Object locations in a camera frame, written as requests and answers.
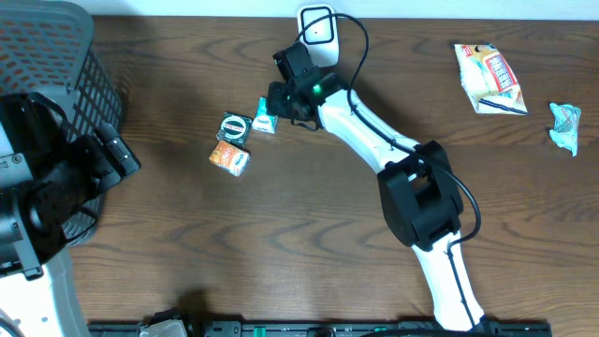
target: candy wrapper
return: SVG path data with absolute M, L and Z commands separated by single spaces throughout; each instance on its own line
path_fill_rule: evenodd
M 212 151 L 210 161 L 217 167 L 225 169 L 232 175 L 239 177 L 250 161 L 250 154 L 221 140 L 216 145 L 214 151 Z
M 528 114 L 518 80 L 495 46 L 454 47 L 461 86 L 477 113 Z
M 569 104 L 557 105 L 551 103 L 549 107 L 555 117 L 555 125 L 553 130 L 549 130 L 549 136 L 559 147 L 570 150 L 572 156 L 577 155 L 578 123 L 582 111 Z
M 279 116 L 270 116 L 266 113 L 266 111 L 266 98 L 260 97 L 260 100 L 258 101 L 256 117 L 254 118 L 254 122 L 252 123 L 252 128 L 254 130 L 273 134 L 277 130 L 277 122 L 279 121 Z
M 221 128 L 216 134 L 218 140 L 226 140 L 231 144 L 243 147 L 250 135 L 252 119 L 235 113 L 225 112 Z

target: white arm segment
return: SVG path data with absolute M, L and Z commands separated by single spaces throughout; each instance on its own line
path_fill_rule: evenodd
M 367 118 L 371 124 L 390 135 L 401 145 L 409 148 L 418 145 L 417 141 L 400 134 L 378 118 L 359 100 L 354 91 L 352 91 L 352 102 L 357 105 L 360 114 Z M 396 163 L 408 156 L 403 151 L 392 149 L 385 140 L 376 135 L 360 121 L 356 114 L 352 113 L 347 104 L 347 92 L 345 90 L 340 90 L 327 97 L 325 104 L 318 109 L 318 115 L 322 126 L 331 134 L 345 141 L 373 168 L 375 173 L 385 169 L 386 163 Z M 434 302 L 435 318 L 446 330 L 466 331 L 472 328 L 472 324 L 466 314 L 464 305 L 461 303 L 460 292 L 446 254 L 447 245 L 459 237 L 459 232 L 456 235 L 450 233 L 444 236 L 433 245 L 430 252 L 424 252 L 416 246 L 413 246 L 412 249 L 416 252 L 429 283 Z M 455 245 L 451 251 L 454 254 L 454 262 L 466 302 L 475 324 L 477 324 L 484 313 L 478 305 L 470 286 L 466 267 L 461 257 L 460 245 Z
M 23 337 L 89 337 L 68 250 L 64 248 L 42 268 L 44 275 L 34 281 L 27 281 L 22 273 L 0 278 L 0 316 Z M 0 336 L 10 335 L 0 328 Z

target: wooden table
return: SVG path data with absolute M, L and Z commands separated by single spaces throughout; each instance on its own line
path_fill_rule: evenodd
M 280 75 L 294 19 L 95 18 L 96 49 L 128 92 L 124 137 L 141 172 L 110 191 L 95 238 L 71 250 L 89 320 L 139 320 L 178 304 L 247 319 L 431 316 L 411 249 L 382 217 L 371 169 L 326 131 L 253 132 L 235 178 L 208 161 L 225 111 L 254 116 Z M 480 203 L 463 247 L 491 316 L 599 330 L 599 23 L 366 20 L 358 79 L 400 132 L 436 139 Z M 339 72 L 362 53 L 340 23 Z M 451 43 L 491 41 L 530 116 L 474 113 Z M 582 108 L 578 156 L 548 137 L 549 102 Z M 473 213 L 461 217 L 464 231 Z

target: plastic basket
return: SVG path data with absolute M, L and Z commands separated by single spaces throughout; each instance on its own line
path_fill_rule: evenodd
M 40 92 L 68 118 L 68 141 L 91 134 L 102 123 L 120 130 L 123 104 L 93 49 L 94 22 L 68 2 L 0 1 L 0 95 Z M 103 198 L 86 203 L 99 214 Z M 93 219 L 79 213 L 63 224 L 68 238 Z M 76 242 L 89 240 L 95 228 Z

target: white backdrop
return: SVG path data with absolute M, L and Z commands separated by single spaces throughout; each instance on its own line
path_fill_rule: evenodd
M 295 17 L 310 0 L 69 0 L 92 14 Z M 599 20 L 599 0 L 328 0 L 361 18 Z

